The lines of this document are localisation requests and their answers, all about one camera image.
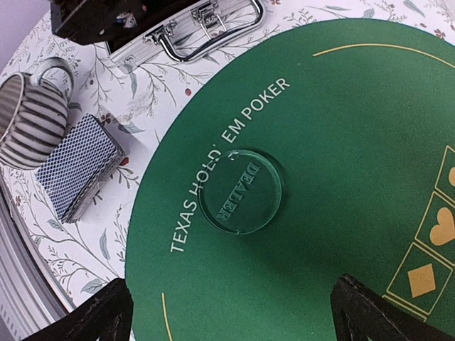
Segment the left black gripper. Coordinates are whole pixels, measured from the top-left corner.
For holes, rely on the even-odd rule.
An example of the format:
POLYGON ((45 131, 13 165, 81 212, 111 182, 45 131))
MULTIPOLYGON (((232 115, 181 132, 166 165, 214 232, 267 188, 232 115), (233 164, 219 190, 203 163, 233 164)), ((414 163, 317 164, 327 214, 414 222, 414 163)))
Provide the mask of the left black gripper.
POLYGON ((135 32, 146 16, 142 1, 51 1, 53 35, 80 45, 99 43, 135 32))

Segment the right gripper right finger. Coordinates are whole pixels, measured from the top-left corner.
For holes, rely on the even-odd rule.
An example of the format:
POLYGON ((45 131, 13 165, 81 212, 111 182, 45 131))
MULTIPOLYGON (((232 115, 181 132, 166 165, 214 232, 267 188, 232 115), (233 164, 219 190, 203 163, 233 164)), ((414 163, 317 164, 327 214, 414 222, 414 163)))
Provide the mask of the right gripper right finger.
POLYGON ((337 340, 451 339, 391 305, 349 274, 337 279, 330 300, 337 340))

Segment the clear acrylic dealer button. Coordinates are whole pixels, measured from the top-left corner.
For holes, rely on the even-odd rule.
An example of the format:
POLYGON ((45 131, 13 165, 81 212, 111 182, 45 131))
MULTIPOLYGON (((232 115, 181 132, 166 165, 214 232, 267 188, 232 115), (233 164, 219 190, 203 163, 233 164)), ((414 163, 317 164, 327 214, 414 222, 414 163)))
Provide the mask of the clear acrylic dealer button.
POLYGON ((284 197, 279 164, 254 149, 230 149, 208 161, 196 181, 198 204, 214 228, 234 235, 257 232, 278 213, 284 197))

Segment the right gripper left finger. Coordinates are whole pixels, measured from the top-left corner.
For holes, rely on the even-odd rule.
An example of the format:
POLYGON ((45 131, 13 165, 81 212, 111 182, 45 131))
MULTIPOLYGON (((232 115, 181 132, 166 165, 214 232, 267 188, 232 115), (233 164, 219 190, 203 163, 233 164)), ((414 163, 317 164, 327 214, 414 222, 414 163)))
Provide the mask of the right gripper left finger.
POLYGON ((28 341, 129 340, 134 302, 123 278, 110 281, 69 315, 28 341))

